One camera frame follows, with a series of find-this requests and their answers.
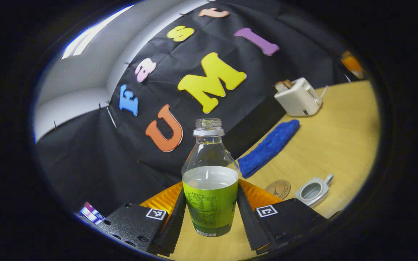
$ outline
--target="white wall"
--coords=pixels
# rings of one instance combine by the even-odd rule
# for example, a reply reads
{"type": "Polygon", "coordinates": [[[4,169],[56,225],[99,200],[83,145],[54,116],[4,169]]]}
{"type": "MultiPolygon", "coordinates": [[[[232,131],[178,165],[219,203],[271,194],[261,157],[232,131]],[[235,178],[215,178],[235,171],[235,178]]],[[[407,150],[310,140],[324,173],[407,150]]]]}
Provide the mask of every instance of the white wall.
{"type": "Polygon", "coordinates": [[[125,63],[156,33],[179,18],[179,13],[205,4],[206,0],[143,1],[106,25],[82,54],[61,60],[64,50],[59,52],[38,83],[41,91],[33,112],[35,142],[54,128],[54,121],[59,126],[98,109],[98,104],[107,106],[106,101],[127,67],[125,63]]]}

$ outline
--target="orange object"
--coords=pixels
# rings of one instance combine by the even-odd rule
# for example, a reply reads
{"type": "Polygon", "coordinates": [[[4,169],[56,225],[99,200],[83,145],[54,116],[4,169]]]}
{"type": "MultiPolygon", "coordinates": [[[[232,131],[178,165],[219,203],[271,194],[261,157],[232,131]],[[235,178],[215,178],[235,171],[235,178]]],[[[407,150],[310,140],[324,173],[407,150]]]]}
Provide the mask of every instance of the orange object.
{"type": "Polygon", "coordinates": [[[243,192],[246,195],[247,201],[251,206],[251,209],[254,211],[256,208],[272,205],[275,203],[282,202],[280,198],[275,197],[271,193],[252,185],[251,183],[238,180],[239,185],[243,189],[243,192]]]}
{"type": "Polygon", "coordinates": [[[217,8],[203,9],[199,12],[198,16],[207,15],[207,16],[214,17],[214,18],[221,18],[221,17],[225,17],[227,15],[230,15],[230,12],[228,12],[228,11],[218,12],[216,10],[217,10],[217,8]]]}
{"type": "Polygon", "coordinates": [[[170,126],[174,132],[172,138],[166,139],[162,135],[161,131],[157,128],[157,122],[155,120],[148,125],[145,134],[151,137],[159,150],[162,150],[163,152],[171,152],[181,143],[181,139],[183,138],[183,129],[181,128],[179,121],[177,121],[171,111],[169,111],[168,104],[161,108],[157,117],[159,119],[164,119],[164,121],[170,126]]]}
{"type": "Polygon", "coordinates": [[[357,78],[364,78],[364,70],[360,66],[357,59],[349,52],[346,51],[341,55],[341,62],[346,66],[346,68],[352,72],[357,78]]]}
{"type": "Polygon", "coordinates": [[[179,194],[182,188],[183,188],[183,183],[179,182],[157,193],[153,197],[145,200],[143,203],[140,204],[140,206],[167,211],[169,216],[165,220],[164,226],[162,227],[164,228],[165,225],[167,225],[167,221],[169,221],[169,218],[172,215],[172,212],[174,211],[177,198],[179,198],[179,194]]]}

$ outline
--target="cork coaster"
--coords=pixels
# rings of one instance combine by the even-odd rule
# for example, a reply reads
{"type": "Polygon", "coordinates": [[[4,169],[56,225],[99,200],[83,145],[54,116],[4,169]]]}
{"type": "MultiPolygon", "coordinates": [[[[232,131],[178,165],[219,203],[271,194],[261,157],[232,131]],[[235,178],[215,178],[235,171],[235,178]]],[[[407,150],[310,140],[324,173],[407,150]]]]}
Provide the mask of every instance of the cork coaster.
{"type": "Polygon", "coordinates": [[[280,179],[268,185],[265,191],[271,193],[272,195],[280,199],[284,199],[287,197],[288,193],[290,193],[290,189],[291,189],[290,182],[284,179],[280,179]]]}

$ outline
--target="screw hole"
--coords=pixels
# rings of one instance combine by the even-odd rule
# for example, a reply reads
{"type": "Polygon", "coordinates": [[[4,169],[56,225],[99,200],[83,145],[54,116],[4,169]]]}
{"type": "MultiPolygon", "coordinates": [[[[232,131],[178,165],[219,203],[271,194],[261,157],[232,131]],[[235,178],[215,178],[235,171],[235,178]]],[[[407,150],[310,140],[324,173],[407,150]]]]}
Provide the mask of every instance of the screw hole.
{"type": "Polygon", "coordinates": [[[143,242],[148,242],[149,241],[149,239],[145,236],[138,236],[138,239],[143,241],[143,242]]]}

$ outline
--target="blue cloth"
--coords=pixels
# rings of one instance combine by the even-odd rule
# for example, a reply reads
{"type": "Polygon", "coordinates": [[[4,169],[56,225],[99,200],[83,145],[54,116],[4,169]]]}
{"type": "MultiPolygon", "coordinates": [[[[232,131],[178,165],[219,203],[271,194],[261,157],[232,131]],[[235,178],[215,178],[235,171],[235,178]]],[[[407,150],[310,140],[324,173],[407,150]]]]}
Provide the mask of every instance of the blue cloth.
{"type": "Polygon", "coordinates": [[[280,123],[248,155],[238,159],[242,177],[249,178],[275,157],[299,129],[299,120],[280,123]]]}

